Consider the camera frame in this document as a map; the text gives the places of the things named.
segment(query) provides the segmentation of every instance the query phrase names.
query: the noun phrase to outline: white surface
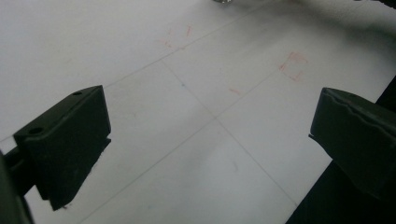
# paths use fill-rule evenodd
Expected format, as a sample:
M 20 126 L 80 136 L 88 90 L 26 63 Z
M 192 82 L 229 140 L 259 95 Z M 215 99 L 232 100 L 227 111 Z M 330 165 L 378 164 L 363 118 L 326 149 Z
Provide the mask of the white surface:
M 112 143 L 36 223 L 284 223 L 330 158 L 307 136 L 322 87 L 375 101 L 396 10 L 371 1 L 0 2 L 0 147 L 102 84 Z

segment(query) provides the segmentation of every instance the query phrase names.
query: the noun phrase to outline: hole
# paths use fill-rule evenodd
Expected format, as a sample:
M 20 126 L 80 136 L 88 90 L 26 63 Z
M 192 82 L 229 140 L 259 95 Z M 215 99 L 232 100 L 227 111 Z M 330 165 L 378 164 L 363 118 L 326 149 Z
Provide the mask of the hole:
M 43 132 L 43 128 L 33 128 L 29 131 L 30 134 L 37 134 Z

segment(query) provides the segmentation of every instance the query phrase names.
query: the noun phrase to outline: black object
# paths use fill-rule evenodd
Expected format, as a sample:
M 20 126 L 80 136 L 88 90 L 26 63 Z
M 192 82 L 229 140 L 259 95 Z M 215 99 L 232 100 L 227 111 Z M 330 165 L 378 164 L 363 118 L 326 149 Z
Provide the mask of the black object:
M 396 223 L 396 78 L 376 104 L 323 89 L 311 137 L 333 158 L 288 224 Z
M 2 200 L 15 194 L 22 198 L 36 185 L 53 210 L 70 203 L 110 143 L 110 132 L 102 86 L 70 94 L 14 134 L 18 146 L 0 167 Z M 15 211 L 15 207 L 0 204 L 2 210 L 6 206 Z

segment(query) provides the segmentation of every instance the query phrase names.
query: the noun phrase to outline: screw hole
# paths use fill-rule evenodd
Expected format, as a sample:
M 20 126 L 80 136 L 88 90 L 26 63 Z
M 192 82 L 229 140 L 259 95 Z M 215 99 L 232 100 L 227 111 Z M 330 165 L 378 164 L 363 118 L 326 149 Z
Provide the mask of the screw hole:
M 37 134 L 43 132 L 43 128 L 33 128 L 29 131 L 30 134 Z

